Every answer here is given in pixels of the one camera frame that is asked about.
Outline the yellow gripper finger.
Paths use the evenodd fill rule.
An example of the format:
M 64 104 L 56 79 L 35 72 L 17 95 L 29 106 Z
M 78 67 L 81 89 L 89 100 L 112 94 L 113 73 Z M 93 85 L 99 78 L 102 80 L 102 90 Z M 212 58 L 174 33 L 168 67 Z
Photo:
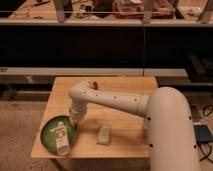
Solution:
M 75 129 L 77 129 L 78 127 L 78 121 L 73 119 L 73 118 L 70 118 L 70 123 L 71 123 L 71 126 L 74 127 Z

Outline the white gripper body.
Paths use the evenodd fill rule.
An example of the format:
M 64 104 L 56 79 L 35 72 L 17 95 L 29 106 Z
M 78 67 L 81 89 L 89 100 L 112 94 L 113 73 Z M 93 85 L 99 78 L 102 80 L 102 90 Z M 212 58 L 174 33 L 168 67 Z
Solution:
M 73 122 L 80 123 L 84 119 L 85 115 L 86 115 L 85 109 L 77 111 L 72 107 L 69 108 L 70 120 Z

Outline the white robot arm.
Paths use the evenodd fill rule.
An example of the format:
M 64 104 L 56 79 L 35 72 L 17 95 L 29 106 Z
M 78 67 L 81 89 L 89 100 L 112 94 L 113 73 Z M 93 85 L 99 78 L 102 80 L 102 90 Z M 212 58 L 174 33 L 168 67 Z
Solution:
M 175 88 L 161 87 L 150 95 L 101 91 L 83 80 L 71 87 L 69 108 L 80 122 L 93 103 L 143 117 L 148 123 L 151 171 L 201 171 L 195 125 L 189 103 Z

